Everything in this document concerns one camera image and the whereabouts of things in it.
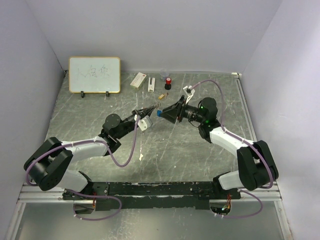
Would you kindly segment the blue key tag with key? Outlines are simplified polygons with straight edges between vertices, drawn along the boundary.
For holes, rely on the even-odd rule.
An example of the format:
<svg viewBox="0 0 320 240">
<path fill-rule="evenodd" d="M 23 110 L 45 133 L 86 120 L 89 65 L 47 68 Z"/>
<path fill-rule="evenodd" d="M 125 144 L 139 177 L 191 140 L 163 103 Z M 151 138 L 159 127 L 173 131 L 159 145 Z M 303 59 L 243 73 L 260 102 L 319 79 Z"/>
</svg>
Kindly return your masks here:
<svg viewBox="0 0 320 240">
<path fill-rule="evenodd" d="M 157 114 L 158 117 L 161 117 L 161 116 L 162 116 L 162 113 L 163 113 L 163 112 L 162 112 L 161 110 L 157 110 L 157 113 L 156 113 L 156 114 Z"/>
</svg>

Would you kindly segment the metal key organizer red handle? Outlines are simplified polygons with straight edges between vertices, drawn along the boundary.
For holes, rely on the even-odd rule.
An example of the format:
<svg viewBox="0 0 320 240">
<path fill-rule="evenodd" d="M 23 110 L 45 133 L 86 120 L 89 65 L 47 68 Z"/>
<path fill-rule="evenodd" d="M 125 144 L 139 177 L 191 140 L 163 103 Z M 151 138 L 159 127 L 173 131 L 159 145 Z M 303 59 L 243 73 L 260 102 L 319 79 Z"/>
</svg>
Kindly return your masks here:
<svg viewBox="0 0 320 240">
<path fill-rule="evenodd" d="M 157 109 L 156 110 L 158 110 L 159 108 L 160 108 L 160 106 L 161 106 L 161 103 L 159 102 L 159 101 L 157 101 L 155 104 L 153 104 L 152 106 L 156 106 L 157 107 Z"/>
</svg>

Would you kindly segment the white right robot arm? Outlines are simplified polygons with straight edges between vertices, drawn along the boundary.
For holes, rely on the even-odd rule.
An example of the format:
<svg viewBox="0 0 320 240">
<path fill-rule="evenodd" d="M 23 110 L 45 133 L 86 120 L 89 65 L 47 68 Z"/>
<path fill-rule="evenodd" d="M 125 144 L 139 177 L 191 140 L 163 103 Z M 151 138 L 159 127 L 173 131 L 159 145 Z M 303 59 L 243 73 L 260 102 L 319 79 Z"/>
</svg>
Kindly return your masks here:
<svg viewBox="0 0 320 240">
<path fill-rule="evenodd" d="M 197 122 L 200 136 L 211 144 L 216 144 L 237 158 L 237 171 L 223 173 L 215 178 L 212 193 L 218 199 L 229 194 L 230 189 L 255 190 L 270 188 L 278 179 L 279 172 L 268 144 L 259 140 L 253 142 L 224 128 L 217 120 L 217 102 L 205 97 L 198 106 L 188 105 L 182 96 L 175 104 L 159 110 L 157 115 L 171 123 L 187 119 Z"/>
</svg>

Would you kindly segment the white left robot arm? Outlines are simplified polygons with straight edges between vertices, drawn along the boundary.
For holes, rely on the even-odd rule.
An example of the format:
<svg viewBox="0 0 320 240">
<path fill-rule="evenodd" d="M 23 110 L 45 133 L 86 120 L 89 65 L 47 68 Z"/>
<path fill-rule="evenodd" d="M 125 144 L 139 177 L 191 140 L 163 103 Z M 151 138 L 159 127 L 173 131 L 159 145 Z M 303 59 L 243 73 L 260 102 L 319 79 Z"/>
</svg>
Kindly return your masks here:
<svg viewBox="0 0 320 240">
<path fill-rule="evenodd" d="M 116 113 L 108 115 L 98 136 L 79 141 L 60 141 L 48 138 L 25 162 L 25 181 L 28 185 L 48 191 L 55 187 L 73 190 L 81 199 L 89 199 L 94 192 L 93 181 L 82 171 L 70 170 L 71 162 L 93 157 L 110 156 L 120 168 L 130 160 L 119 163 L 114 152 L 121 146 L 120 139 L 129 133 L 137 135 L 137 130 L 145 131 L 152 126 L 150 116 L 155 105 L 135 109 L 125 119 Z"/>
</svg>

